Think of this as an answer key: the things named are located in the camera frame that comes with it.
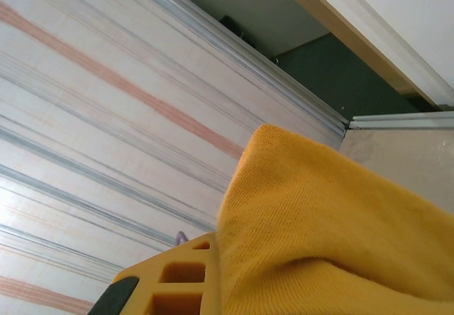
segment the orange stripe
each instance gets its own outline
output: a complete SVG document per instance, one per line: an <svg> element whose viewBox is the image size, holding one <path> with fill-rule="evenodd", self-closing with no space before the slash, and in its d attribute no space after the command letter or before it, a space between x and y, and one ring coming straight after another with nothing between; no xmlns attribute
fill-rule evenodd
<svg viewBox="0 0 454 315"><path fill-rule="evenodd" d="M0 294L15 299L22 299L30 303L68 311L77 315L86 314L93 306L91 302L84 301L83 299L76 299L4 276L0 276Z"/></svg>
<svg viewBox="0 0 454 315"><path fill-rule="evenodd" d="M136 86L134 83L92 59L90 56L85 55L78 49L46 33L43 29L27 21L18 12L3 2L0 2L0 19L77 63L105 82L142 101L171 122L204 139L224 153L237 159L241 156L243 149L239 145L212 131L178 108L143 91L139 86Z"/></svg>

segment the striped wall panel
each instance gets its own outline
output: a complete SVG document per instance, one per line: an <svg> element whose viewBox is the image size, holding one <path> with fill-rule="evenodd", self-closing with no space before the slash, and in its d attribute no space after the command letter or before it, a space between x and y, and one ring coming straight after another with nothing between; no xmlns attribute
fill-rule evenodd
<svg viewBox="0 0 454 315"><path fill-rule="evenodd" d="M153 0L0 0L0 313L85 314L214 230L262 123L341 144Z"/></svg>

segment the yellow fabric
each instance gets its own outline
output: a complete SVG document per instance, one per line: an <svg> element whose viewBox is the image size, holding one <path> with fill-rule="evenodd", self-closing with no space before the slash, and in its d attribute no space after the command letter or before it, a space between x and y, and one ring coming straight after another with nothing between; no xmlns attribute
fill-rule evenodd
<svg viewBox="0 0 454 315"><path fill-rule="evenodd" d="M454 314L453 217L280 128L250 140L216 236L223 314Z"/></svg>

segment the yellow plastic object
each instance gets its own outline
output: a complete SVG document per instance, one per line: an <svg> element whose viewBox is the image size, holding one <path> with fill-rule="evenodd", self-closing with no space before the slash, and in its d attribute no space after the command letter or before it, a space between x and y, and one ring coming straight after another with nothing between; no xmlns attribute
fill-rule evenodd
<svg viewBox="0 0 454 315"><path fill-rule="evenodd" d="M121 271L113 283L139 277L121 315L221 313L218 248L207 233Z"/></svg>

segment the dark green wall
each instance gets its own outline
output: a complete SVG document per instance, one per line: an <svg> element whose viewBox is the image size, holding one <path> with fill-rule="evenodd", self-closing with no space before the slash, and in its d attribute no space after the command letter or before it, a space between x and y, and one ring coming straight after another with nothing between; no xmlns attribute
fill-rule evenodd
<svg viewBox="0 0 454 315"><path fill-rule="evenodd" d="M277 60L279 67L347 119L418 111L332 34Z"/></svg>

